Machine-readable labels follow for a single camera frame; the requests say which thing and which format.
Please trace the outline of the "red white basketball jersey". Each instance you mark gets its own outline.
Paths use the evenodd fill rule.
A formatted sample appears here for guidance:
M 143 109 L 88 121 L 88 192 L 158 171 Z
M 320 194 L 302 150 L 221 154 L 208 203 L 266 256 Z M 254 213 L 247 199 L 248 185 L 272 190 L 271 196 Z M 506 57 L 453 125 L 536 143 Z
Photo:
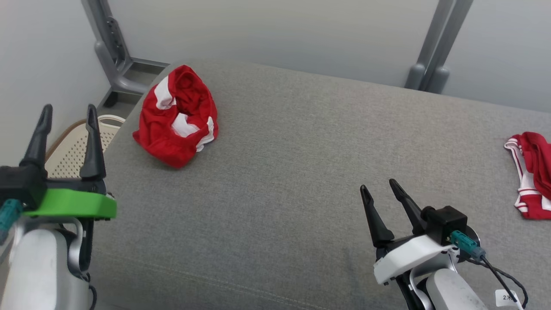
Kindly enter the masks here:
M 536 132 L 508 139 L 520 186 L 515 208 L 528 220 L 551 220 L 551 143 Z

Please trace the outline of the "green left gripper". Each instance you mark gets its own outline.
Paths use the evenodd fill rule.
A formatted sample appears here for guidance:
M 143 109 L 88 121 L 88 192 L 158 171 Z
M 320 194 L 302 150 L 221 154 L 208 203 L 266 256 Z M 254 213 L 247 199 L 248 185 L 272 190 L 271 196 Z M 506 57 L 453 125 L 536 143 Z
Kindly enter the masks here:
M 19 165 L 33 165 L 45 173 L 47 137 L 53 124 L 53 106 L 46 104 Z M 80 177 L 49 178 L 47 191 L 37 210 L 24 211 L 27 217 L 74 217 L 93 220 L 116 218 L 118 203 L 108 192 L 102 138 L 95 105 L 89 104 L 86 118 L 88 141 Z

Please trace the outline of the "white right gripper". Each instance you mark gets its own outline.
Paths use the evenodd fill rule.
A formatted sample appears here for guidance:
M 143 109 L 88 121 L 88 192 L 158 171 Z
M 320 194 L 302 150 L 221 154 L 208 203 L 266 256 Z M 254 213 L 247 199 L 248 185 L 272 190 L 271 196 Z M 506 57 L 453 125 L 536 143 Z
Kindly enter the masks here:
M 395 179 L 390 179 L 389 185 L 396 199 L 401 202 L 407 217 L 412 225 L 412 234 L 425 233 L 426 221 L 421 217 L 421 208 L 413 201 Z M 376 248 L 384 248 L 394 240 L 394 234 L 384 224 L 378 214 L 374 199 L 365 185 L 360 186 L 360 194 L 369 226 L 372 243 Z M 442 246 L 429 236 L 422 235 L 406 241 L 396 249 L 391 250 L 384 257 L 374 263 L 374 276 L 378 284 L 382 285 L 391 278 L 401 275 L 415 267 L 431 261 L 443 251 L 452 249 L 452 245 Z

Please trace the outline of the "cream perforated laundry basket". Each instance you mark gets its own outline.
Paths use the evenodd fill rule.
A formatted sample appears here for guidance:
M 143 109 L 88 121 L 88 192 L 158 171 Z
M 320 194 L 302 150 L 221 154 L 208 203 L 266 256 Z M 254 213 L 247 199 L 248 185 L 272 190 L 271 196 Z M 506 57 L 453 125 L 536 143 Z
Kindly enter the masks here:
M 102 150 L 108 146 L 125 122 L 125 118 L 116 115 L 98 117 Z M 79 178 L 84 164 L 88 142 L 86 121 L 71 125 L 50 148 L 46 155 L 45 169 L 49 178 Z

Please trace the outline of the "grey double metal post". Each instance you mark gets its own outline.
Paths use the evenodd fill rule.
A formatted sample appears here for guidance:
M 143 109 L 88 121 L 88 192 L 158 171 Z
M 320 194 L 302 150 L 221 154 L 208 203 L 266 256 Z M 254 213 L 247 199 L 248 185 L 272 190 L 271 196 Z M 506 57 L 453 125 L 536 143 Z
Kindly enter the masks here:
M 474 0 L 439 0 L 405 88 L 441 94 L 449 78 L 445 63 Z

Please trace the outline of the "grey metal stand with base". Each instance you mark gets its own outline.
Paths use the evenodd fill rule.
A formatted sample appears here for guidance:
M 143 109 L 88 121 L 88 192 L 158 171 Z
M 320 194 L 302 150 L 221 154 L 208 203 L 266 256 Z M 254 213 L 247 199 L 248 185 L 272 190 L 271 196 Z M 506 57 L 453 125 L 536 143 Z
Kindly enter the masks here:
M 120 94 L 140 98 L 148 92 L 149 83 L 138 82 L 126 76 L 131 69 L 148 74 L 160 73 L 168 66 L 164 62 L 135 58 L 130 55 L 108 0 L 80 0 L 95 35 L 94 50 L 110 84 L 102 106 L 112 108 Z

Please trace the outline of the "red white basketball shorts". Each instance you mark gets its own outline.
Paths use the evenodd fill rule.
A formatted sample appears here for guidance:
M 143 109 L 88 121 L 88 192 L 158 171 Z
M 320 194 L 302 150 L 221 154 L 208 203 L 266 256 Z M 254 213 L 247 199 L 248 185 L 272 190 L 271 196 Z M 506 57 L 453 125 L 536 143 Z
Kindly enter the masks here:
M 146 94 L 133 138 L 156 159 L 180 169 L 217 138 L 217 118 L 208 87 L 181 65 Z

